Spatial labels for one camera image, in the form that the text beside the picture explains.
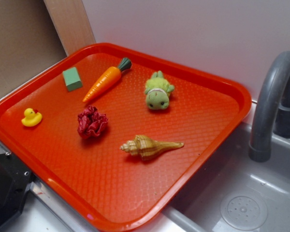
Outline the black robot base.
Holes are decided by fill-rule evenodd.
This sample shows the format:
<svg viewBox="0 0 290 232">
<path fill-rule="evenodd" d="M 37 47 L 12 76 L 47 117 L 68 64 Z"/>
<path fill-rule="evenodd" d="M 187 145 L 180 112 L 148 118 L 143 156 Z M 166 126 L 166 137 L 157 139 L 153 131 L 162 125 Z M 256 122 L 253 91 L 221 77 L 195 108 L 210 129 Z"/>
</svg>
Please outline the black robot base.
<svg viewBox="0 0 290 232">
<path fill-rule="evenodd" d="M 0 229 L 22 214 L 32 170 L 15 154 L 0 154 Z"/>
</svg>

